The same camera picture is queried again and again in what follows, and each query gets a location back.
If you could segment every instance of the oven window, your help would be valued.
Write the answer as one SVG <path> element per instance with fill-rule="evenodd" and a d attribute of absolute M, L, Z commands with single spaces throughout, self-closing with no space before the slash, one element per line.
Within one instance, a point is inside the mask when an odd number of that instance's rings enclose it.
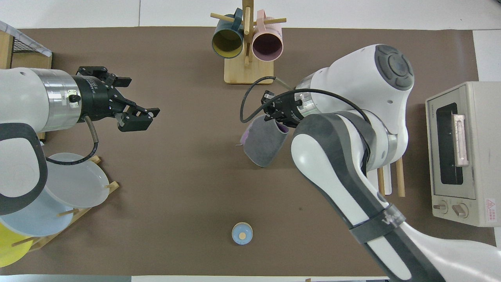
<path fill-rule="evenodd" d="M 454 161 L 453 114 L 457 114 L 456 103 L 439 108 L 436 112 L 440 178 L 443 184 L 461 185 L 463 184 L 463 168 L 456 167 Z"/>

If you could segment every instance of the blue lid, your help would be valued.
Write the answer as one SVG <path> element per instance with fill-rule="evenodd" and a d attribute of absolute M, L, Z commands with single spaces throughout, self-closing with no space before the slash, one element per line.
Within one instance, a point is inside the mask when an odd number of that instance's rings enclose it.
<path fill-rule="evenodd" d="M 252 235 L 252 227 L 245 222 L 237 223 L 231 232 L 233 241 L 239 245 L 248 244 L 252 240 Z"/>

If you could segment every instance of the oven door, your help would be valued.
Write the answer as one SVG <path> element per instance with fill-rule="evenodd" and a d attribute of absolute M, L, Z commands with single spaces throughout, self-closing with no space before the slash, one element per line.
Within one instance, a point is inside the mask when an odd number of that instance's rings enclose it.
<path fill-rule="evenodd" d="M 433 193 L 475 199 L 466 86 L 427 103 Z"/>

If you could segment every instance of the yellow plate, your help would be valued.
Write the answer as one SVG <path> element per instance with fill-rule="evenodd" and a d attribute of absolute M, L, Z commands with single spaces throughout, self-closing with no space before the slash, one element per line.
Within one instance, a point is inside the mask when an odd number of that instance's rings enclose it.
<path fill-rule="evenodd" d="M 0 267 L 7 266 L 20 260 L 31 248 L 33 241 L 12 247 L 13 243 L 28 238 L 10 231 L 0 224 Z"/>

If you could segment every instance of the pink mug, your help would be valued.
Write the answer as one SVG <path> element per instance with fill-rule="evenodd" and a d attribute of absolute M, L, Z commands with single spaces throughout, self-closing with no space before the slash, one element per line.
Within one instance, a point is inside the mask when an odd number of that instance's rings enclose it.
<path fill-rule="evenodd" d="M 254 56 L 267 62 L 278 59 L 284 50 L 282 25 L 265 25 L 264 23 L 265 20 L 272 19 L 266 17 L 265 10 L 258 11 L 257 26 L 254 28 L 254 37 L 252 40 L 252 52 Z"/>

